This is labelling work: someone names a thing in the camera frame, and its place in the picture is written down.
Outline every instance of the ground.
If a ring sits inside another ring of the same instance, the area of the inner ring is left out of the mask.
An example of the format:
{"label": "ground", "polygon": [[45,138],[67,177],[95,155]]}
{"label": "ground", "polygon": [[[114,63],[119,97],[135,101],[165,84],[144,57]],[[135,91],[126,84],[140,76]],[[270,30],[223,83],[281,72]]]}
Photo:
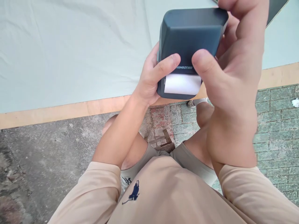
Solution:
{"label": "ground", "polygon": [[[254,146],[261,171],[299,206],[299,85],[261,90]],[[116,113],[1,130],[0,223],[46,223],[91,160],[104,123]],[[140,132],[167,129],[176,145],[199,127],[186,102],[150,108]],[[213,187],[220,190],[219,182]]]}

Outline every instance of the hand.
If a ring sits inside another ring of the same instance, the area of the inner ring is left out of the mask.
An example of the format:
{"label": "hand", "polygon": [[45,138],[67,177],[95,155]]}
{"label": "hand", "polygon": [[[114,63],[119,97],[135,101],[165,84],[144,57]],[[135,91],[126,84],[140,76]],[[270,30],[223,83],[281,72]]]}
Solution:
{"label": "hand", "polygon": [[132,96],[139,99],[140,103],[150,106],[160,97],[157,94],[158,81],[171,73],[181,62],[179,54],[173,54],[157,64],[157,52],[159,43],[157,43],[150,54],[147,56],[140,80]]}
{"label": "hand", "polygon": [[262,70],[268,0],[219,0],[230,11],[216,57],[204,49],[192,58],[215,110],[232,117],[255,116],[255,98]]}

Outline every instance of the navy embroidered logo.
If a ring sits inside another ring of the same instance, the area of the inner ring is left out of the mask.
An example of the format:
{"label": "navy embroidered logo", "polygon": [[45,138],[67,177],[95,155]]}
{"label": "navy embroidered logo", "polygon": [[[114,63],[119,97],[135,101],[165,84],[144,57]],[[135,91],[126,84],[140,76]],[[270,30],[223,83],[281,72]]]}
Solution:
{"label": "navy embroidered logo", "polygon": [[130,177],[129,177],[129,178],[122,177],[122,179],[124,179],[124,181],[126,182],[126,184],[130,184],[130,183],[132,183]]}
{"label": "navy embroidered logo", "polygon": [[135,185],[134,185],[134,189],[132,194],[129,196],[129,199],[126,202],[123,202],[122,204],[126,204],[128,201],[136,201],[136,199],[138,198],[139,195],[139,180],[136,181]]}

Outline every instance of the white tarp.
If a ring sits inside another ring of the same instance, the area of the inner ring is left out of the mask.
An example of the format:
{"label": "white tarp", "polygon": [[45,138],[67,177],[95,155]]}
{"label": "white tarp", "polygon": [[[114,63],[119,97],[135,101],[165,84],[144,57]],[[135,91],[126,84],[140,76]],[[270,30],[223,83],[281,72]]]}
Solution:
{"label": "white tarp", "polygon": [[[0,1],[0,113],[129,95],[163,15],[212,0]],[[263,68],[299,61],[299,1],[266,31]]]}

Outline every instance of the beige long-sleeve shirt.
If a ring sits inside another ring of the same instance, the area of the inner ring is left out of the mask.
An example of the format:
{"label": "beige long-sleeve shirt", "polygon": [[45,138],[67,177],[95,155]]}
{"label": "beige long-sleeve shirt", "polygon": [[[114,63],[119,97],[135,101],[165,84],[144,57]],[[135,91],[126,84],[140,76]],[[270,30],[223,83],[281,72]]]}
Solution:
{"label": "beige long-sleeve shirt", "polygon": [[219,180],[225,198],[171,157],[154,157],[118,202],[120,169],[91,162],[49,224],[299,223],[299,208],[257,167],[225,165]]}

